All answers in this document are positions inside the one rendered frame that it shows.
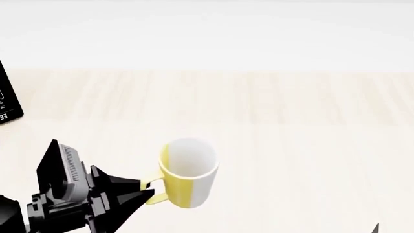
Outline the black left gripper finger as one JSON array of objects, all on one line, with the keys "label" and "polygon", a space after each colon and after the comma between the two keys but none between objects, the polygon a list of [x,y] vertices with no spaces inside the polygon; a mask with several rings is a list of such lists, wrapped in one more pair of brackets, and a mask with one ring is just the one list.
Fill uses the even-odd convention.
[{"label": "black left gripper finger", "polygon": [[96,195],[116,197],[136,192],[144,197],[153,197],[153,190],[141,190],[141,180],[111,176],[99,168],[96,169]]},{"label": "black left gripper finger", "polygon": [[109,211],[108,233],[115,233],[154,194],[154,190],[142,190],[117,196]]}]

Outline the black device with white print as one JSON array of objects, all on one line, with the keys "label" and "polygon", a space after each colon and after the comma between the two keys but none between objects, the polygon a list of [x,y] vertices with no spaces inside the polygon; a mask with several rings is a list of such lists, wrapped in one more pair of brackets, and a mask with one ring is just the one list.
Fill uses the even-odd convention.
[{"label": "black device with white print", "polygon": [[24,111],[0,61],[0,125],[24,116]]}]

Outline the yellow and white mug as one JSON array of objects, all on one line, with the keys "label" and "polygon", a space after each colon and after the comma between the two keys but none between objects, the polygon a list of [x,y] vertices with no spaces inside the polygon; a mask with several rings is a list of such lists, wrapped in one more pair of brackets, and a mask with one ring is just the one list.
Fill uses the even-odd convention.
[{"label": "yellow and white mug", "polygon": [[142,179],[140,189],[147,190],[151,182],[163,180],[164,193],[150,197],[147,205],[170,201],[177,207],[197,208],[209,198],[218,169],[219,157],[205,140],[175,139],[162,147],[157,172]]}]

